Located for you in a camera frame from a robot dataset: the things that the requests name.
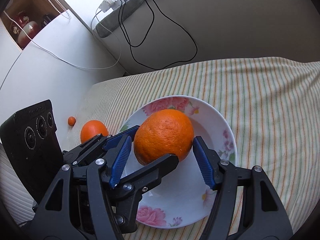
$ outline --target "small orange fruit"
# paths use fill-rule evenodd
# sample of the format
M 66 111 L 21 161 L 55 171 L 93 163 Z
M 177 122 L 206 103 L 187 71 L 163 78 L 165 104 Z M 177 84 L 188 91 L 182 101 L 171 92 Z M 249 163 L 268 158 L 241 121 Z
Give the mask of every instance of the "small orange fruit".
M 68 118 L 68 125 L 74 126 L 76 124 L 76 119 L 73 116 Z
M 106 126 L 102 122 L 98 120 L 91 120 L 86 122 L 82 127 L 80 133 L 81 143 L 84 143 L 85 141 L 91 139 L 93 136 L 96 136 L 99 133 L 101 133 L 103 136 L 109 135 Z
M 184 160 L 191 147 L 194 131 L 190 119 L 182 112 L 164 109 L 149 116 L 134 137 L 134 154 L 147 165 L 157 158 L 173 153 Z

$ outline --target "screw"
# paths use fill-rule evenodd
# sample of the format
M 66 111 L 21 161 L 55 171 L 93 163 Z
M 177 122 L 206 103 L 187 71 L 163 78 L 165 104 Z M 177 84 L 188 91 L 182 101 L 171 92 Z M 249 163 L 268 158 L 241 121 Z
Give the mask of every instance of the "screw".
M 116 217 L 116 222 L 117 222 L 117 224 L 118 224 L 118 225 L 123 224 L 124 219 L 123 219 L 123 217 L 122 217 L 122 216 L 115 215 L 115 217 Z
M 65 165 L 62 166 L 62 170 L 63 171 L 67 171 L 69 169 L 70 169 L 70 166 L 68 164 L 65 164 Z
M 261 172 L 261 171 L 262 171 L 262 168 L 257 165 L 257 166 L 254 167 L 254 170 L 255 170 L 256 172 Z
M 221 161 L 220 161 L 220 163 L 222 164 L 222 165 L 224 165 L 224 166 L 227 166 L 227 165 L 229 165 L 229 161 L 228 160 L 225 160 L 225 159 L 222 159 Z
M 132 189 L 132 185 L 130 183 L 125 183 L 122 187 L 125 191 L 129 191 Z
M 96 159 L 96 164 L 97 165 L 102 165 L 104 163 L 104 159 Z

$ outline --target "white power plug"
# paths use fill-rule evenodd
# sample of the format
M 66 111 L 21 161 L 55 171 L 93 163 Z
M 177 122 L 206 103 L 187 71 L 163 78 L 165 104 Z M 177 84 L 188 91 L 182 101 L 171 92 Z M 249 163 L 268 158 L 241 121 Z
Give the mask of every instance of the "white power plug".
M 113 10 L 117 9 L 121 5 L 120 0 L 103 0 L 99 6 L 99 9 L 103 12 L 108 11 L 110 8 Z

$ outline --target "camera housing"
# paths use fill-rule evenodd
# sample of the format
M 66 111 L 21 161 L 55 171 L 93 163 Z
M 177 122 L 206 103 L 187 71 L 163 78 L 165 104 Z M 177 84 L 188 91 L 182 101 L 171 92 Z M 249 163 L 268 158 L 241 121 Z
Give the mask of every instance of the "camera housing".
M 56 130 L 50 100 L 17 111 L 0 126 L 8 159 L 37 203 L 63 165 Z

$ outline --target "plate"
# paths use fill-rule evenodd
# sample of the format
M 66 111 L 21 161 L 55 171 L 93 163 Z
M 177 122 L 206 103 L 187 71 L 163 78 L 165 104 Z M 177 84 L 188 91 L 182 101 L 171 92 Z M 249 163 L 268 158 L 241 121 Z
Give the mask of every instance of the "plate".
M 168 96 L 146 104 L 133 113 L 119 132 L 141 125 L 152 113 L 176 109 L 191 120 L 195 136 L 202 136 L 210 149 L 220 158 L 236 165 L 237 151 L 233 133 L 223 116 L 208 103 L 188 96 Z M 134 152 L 133 143 L 122 177 L 142 168 Z M 179 228 L 190 225 L 210 214 L 216 192 L 201 175 L 191 149 L 177 168 L 162 178 L 159 186 L 143 194 L 136 220 L 155 228 Z

